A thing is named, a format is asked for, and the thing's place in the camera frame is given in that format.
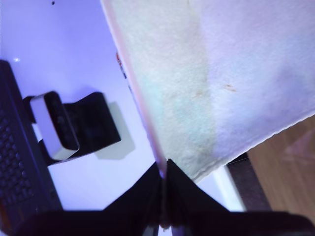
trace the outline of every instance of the white desk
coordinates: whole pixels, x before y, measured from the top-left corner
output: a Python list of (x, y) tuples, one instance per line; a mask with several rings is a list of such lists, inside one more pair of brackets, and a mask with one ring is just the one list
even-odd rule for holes
[[(51, 0), (2, 0), (0, 30), (1, 58), (10, 62), (23, 97), (55, 90), (63, 102), (73, 102), (93, 91), (105, 94), (122, 141), (49, 167), (64, 209), (105, 208), (155, 160), (99, 0), (55, 0), (54, 5)], [(228, 202), (235, 198), (226, 191), (234, 197), (236, 192), (220, 171), (222, 178), (216, 172), (201, 184), (231, 208)]]

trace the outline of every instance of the towel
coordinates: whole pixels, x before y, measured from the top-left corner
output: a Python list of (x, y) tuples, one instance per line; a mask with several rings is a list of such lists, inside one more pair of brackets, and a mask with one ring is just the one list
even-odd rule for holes
[(157, 159), (199, 181), (315, 113), (313, 0), (102, 0)]

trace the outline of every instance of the black object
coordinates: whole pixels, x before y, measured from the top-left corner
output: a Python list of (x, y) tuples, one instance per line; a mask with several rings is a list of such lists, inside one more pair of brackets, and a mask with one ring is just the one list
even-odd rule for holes
[(284, 212), (231, 213), (200, 190), (172, 160), (167, 178), (155, 163), (103, 211), (59, 211), (34, 216), (17, 236), (157, 236), (158, 225), (175, 236), (313, 236), (311, 222)]
[(59, 95), (53, 91), (43, 97), (62, 146), (69, 150), (78, 150), (80, 147), (76, 135), (73, 133), (71, 122)]
[[(52, 120), (58, 119), (57, 114), (60, 113), (59, 111), (66, 111), (66, 115), (69, 117), (71, 123), (68, 126), (72, 126), (79, 142), (79, 150), (68, 160), (98, 151), (121, 140), (103, 93), (93, 92), (75, 103), (65, 104), (61, 103), (58, 94), (54, 91), (45, 94), (44, 97), (46, 104), (49, 104), (47, 107), (50, 108)], [(24, 98), (24, 105), (30, 120), (36, 123), (30, 107), (32, 98), (33, 96)], [(63, 143), (70, 146), (70, 142), (67, 142), (65, 138), (65, 134), (69, 133), (65, 131), (67, 129), (59, 127), (57, 123), (54, 123), (54, 126), (57, 131), (59, 130), (58, 135), (64, 138)], [(39, 142), (39, 146), (48, 166), (59, 162), (50, 158), (42, 140)], [(74, 146), (75, 143), (72, 143), (71, 149), (74, 149)]]
[(62, 205), (8, 62), (0, 61), (0, 220), (12, 234), (30, 216)]
[(75, 103), (65, 103), (80, 149), (72, 157), (83, 156), (121, 140), (104, 94), (93, 92)]
[(271, 211), (247, 153), (228, 163), (227, 167), (245, 208), (248, 211)]

